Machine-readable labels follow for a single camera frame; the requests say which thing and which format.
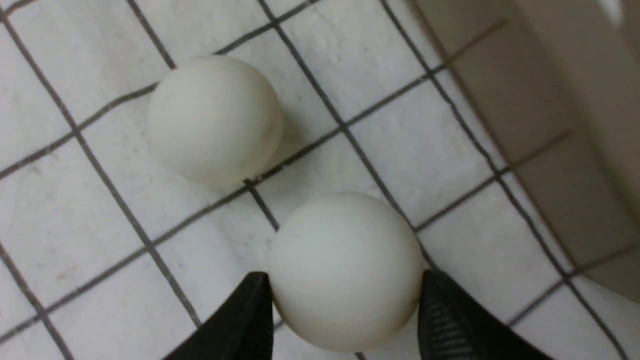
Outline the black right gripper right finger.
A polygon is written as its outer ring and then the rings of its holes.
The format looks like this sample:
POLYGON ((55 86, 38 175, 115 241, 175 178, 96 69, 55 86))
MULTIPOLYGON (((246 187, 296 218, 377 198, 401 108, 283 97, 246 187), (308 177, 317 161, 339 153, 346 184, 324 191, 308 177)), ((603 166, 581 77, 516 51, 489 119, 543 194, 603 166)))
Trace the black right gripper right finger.
POLYGON ((549 360, 496 319, 446 272, 426 269, 418 306, 423 360, 549 360))

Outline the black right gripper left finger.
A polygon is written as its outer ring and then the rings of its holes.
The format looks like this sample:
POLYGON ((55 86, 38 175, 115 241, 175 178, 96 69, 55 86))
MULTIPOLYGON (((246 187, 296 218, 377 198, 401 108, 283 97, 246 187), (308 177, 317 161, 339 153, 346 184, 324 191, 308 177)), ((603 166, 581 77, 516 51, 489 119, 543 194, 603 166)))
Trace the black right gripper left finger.
POLYGON ((273 297, 266 272, 249 272, 218 310, 167 360, 270 360, 273 297))

